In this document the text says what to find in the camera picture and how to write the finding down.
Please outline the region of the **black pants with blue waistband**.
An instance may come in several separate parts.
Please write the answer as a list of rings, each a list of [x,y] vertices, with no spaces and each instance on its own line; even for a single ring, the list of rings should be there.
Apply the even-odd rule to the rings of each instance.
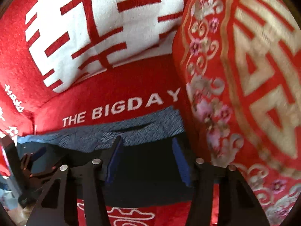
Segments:
[[[187,202],[190,182],[183,179],[173,152],[173,142],[188,143],[180,112],[173,107],[107,124],[63,129],[44,135],[19,137],[19,156],[45,148],[33,172],[50,168],[59,158],[71,167],[86,164],[121,137],[124,147],[114,180],[104,188],[106,204],[137,208]]]

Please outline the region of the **red gold embroidered pillow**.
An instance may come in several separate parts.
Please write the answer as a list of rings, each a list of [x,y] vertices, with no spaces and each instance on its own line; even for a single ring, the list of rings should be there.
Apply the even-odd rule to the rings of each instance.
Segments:
[[[188,0],[173,41],[198,141],[236,166],[267,220],[300,195],[300,27],[283,0]]]

